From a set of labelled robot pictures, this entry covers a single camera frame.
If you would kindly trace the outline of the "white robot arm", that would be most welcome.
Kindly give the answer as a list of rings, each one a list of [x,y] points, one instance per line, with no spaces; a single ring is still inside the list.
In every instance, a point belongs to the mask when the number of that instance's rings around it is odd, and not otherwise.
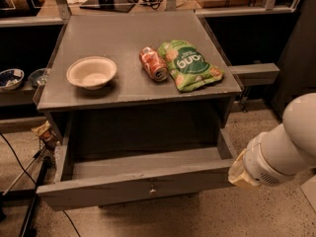
[[[316,93],[297,97],[284,109],[282,123],[249,141],[228,171],[239,188],[275,187],[315,167]]]

